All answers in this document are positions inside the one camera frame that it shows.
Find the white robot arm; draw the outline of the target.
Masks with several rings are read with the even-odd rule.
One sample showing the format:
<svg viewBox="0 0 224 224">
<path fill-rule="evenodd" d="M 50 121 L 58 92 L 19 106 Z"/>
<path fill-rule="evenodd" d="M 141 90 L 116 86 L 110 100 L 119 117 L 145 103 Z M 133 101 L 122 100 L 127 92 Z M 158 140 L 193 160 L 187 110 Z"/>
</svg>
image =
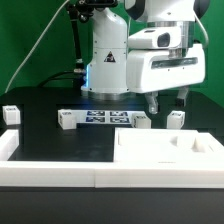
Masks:
<svg viewBox="0 0 224 224">
<path fill-rule="evenodd" d="M 93 57 L 83 88 L 98 99 L 143 94 L 158 112 L 161 90 L 177 88 L 183 106 L 189 86 L 205 78 L 203 45 L 194 27 L 210 0 L 80 0 L 80 17 L 93 20 Z"/>
</svg>

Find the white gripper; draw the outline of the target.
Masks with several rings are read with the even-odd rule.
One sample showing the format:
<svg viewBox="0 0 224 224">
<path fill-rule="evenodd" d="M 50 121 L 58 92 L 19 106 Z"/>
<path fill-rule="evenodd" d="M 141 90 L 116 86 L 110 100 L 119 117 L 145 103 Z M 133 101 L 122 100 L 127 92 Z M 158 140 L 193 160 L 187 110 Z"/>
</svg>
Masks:
<svg viewBox="0 0 224 224">
<path fill-rule="evenodd" d="M 201 83 L 205 78 L 202 45 L 195 43 L 182 56 L 181 44 L 180 27 L 145 28 L 128 38 L 127 87 L 131 92 L 146 93 L 151 114 L 158 113 L 155 91 Z M 186 106 L 188 93 L 188 87 L 178 90 L 177 106 Z"/>
</svg>

